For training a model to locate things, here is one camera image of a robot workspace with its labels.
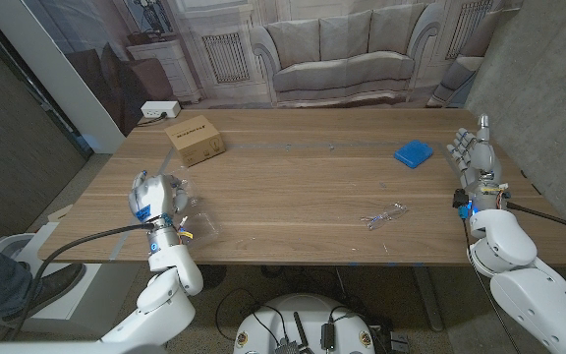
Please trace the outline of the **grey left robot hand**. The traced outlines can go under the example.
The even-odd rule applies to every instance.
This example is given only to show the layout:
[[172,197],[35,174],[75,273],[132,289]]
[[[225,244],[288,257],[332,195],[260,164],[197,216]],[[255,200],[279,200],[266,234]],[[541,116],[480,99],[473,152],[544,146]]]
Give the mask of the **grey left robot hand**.
[[132,214],[145,223],[163,214],[173,218],[183,212],[189,196],[181,179],[165,174],[148,177],[144,170],[135,177],[128,200]]

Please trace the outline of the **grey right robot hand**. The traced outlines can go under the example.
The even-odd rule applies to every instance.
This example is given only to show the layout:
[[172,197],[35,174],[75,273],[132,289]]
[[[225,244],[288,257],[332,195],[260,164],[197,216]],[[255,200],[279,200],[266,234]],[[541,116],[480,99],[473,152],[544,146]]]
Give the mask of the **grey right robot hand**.
[[446,148],[461,172],[461,186],[467,189],[478,183],[499,185],[503,169],[490,142],[489,117],[478,118],[479,130],[474,134],[460,128],[452,145]]

